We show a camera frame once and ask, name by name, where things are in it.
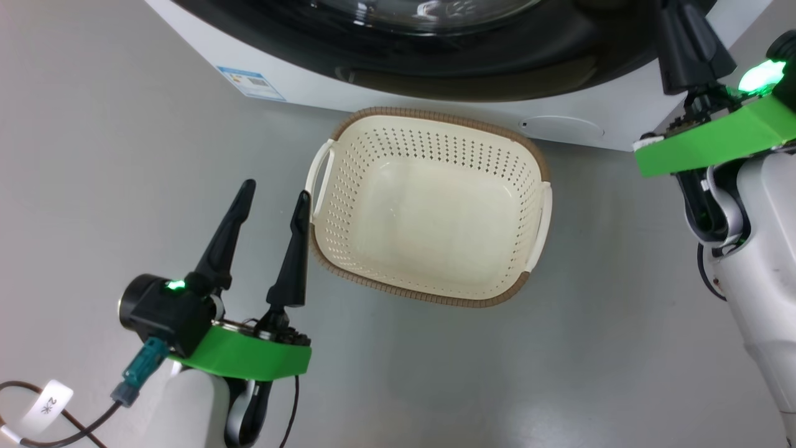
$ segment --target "blue connector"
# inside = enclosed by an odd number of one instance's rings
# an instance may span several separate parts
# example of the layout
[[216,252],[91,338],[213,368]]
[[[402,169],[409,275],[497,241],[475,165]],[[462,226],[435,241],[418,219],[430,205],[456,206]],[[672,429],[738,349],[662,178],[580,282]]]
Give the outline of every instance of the blue connector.
[[122,403],[124,407],[132,406],[139,397],[141,387],[158,370],[168,355],[169,346],[164,340],[156,337],[146,340],[138,355],[122,374],[124,381],[116,386],[111,398]]

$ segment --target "basket handle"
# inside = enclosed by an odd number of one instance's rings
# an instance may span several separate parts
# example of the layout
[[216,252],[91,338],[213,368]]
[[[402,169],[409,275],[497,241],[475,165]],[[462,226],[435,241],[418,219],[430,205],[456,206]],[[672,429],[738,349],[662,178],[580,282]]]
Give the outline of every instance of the basket handle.
[[326,193],[326,184],[329,181],[329,174],[332,171],[332,162],[334,161],[334,149],[332,148],[334,143],[336,143],[334,140],[329,139],[323,144],[323,146],[321,146],[321,149],[318,150],[318,154],[316,154],[315,158],[312,159],[310,173],[306,176],[304,190],[310,194],[310,200],[312,200],[312,195],[315,192],[315,183],[318,181],[318,172],[321,170],[321,164],[323,164],[326,156],[329,156],[329,162],[326,164],[326,172],[323,174],[323,180],[321,181],[321,190],[318,192],[318,197],[314,200],[315,208],[312,210],[312,214],[310,215],[310,222],[314,221],[318,217],[318,213],[321,211],[323,196]]
[[537,240],[533,243],[531,254],[528,256],[528,264],[525,265],[525,271],[531,272],[536,267],[539,257],[542,256],[542,249],[544,249],[544,242],[547,241],[547,234],[550,230],[550,217],[552,216],[552,188],[550,182],[542,183],[542,215],[539,218],[539,230],[537,231]]

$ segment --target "cable label tag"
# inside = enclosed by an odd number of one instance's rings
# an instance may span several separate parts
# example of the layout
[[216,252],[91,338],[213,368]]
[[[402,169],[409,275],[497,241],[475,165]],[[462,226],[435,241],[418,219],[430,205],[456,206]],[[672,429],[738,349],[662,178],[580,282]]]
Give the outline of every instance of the cable label tag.
[[75,392],[55,379],[47,383],[47,387],[41,391],[39,399],[36,400],[30,411],[22,418],[21,431],[27,437],[33,437],[46,430],[53,424],[58,415],[66,408],[69,400]]

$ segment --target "washing machine door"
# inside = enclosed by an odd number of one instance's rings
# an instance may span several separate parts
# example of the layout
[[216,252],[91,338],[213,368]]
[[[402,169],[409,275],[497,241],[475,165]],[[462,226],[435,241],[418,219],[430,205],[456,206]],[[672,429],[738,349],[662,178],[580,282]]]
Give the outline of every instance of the washing machine door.
[[[322,75],[436,100],[529,100],[655,58],[661,0],[174,0]],[[696,0],[706,11],[716,0]]]

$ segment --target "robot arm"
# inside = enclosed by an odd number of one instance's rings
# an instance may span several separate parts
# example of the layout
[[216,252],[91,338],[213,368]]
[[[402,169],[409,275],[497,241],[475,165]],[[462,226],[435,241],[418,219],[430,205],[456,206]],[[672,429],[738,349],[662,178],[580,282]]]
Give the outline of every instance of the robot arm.
[[664,91],[688,92],[685,115],[664,135],[643,136],[636,159],[646,176],[677,179],[686,220],[710,249],[718,286],[782,413],[790,446],[796,440],[796,31],[768,51],[786,63],[776,86],[730,92],[718,79],[735,63],[689,0],[663,2],[658,24]]

